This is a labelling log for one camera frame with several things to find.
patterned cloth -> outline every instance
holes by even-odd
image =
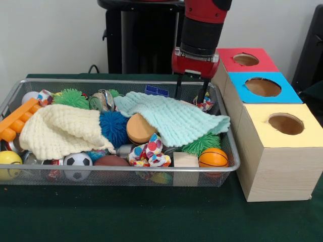
[[[193,103],[203,112],[209,111],[214,105],[214,102],[211,101],[210,95],[208,92],[205,94],[205,97],[202,103],[197,103],[197,97],[194,98]]]
[[[141,167],[167,167],[171,158],[162,153],[163,144],[157,134],[153,134],[148,143],[137,146],[128,155],[129,164]]]
[[[40,106],[45,107],[47,105],[51,105],[52,103],[52,98],[53,94],[45,89],[41,90],[38,94],[38,101]]]

blue square panel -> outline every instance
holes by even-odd
[[[303,103],[279,72],[230,72],[244,103]]]

circular hole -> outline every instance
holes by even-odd
[[[257,57],[246,53],[237,54],[233,57],[233,59],[236,63],[239,63],[247,67],[259,64],[259,60],[257,59]]]
[[[298,135],[304,130],[303,122],[288,113],[275,113],[269,117],[268,122],[273,128],[286,135]]]
[[[249,79],[246,81],[246,86],[250,92],[262,97],[276,97],[282,91],[277,83],[261,77]]]

soccer ball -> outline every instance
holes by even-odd
[[[64,158],[64,165],[93,165],[91,158],[85,153],[70,154]],[[90,170],[64,170],[67,179],[73,182],[85,180],[91,173]]]

knitted blanket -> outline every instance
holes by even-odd
[[[208,132],[227,132],[230,126],[228,116],[210,115],[172,98],[129,92],[114,100],[122,115],[140,113],[158,130],[162,143],[168,147],[187,145]]]
[[[49,105],[38,110],[26,123],[19,141],[39,160],[60,159],[72,153],[109,149],[113,145],[101,134],[99,111],[67,105]]]

